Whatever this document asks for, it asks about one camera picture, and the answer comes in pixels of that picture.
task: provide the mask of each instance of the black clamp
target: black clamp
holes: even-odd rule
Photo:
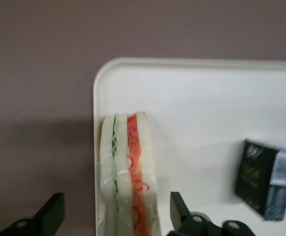
[[[222,228],[214,225],[200,212],[190,212],[179,192],[171,192],[170,217],[175,231],[167,236],[255,236],[240,221],[225,221]]]
[[[54,236],[65,218],[64,194],[54,194],[31,219],[21,219],[0,236]]]

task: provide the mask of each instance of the white tray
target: white tray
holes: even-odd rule
[[[246,137],[286,147],[286,62],[108,62],[94,84],[95,166],[103,117],[137,111],[148,115],[163,235],[173,228],[170,191],[218,226],[233,219],[259,236],[286,235],[286,217],[264,222],[234,195]],[[97,195],[96,173],[95,189]]]

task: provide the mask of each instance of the plastic wrap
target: plastic wrap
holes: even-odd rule
[[[145,113],[104,119],[98,173],[98,235],[160,236],[157,180]]]

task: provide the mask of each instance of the mauve wall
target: mauve wall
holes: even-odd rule
[[[66,194],[95,235],[92,84],[116,57],[286,60],[286,1],[0,0],[0,230]]]

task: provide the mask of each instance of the shredded carrot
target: shredded carrot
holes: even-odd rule
[[[136,115],[127,120],[127,138],[129,157],[131,159],[130,176],[133,195],[133,222],[135,236],[150,236],[150,223],[147,207],[143,195],[143,186],[149,189],[149,185],[143,182],[141,164],[139,161],[141,147],[139,143]]]

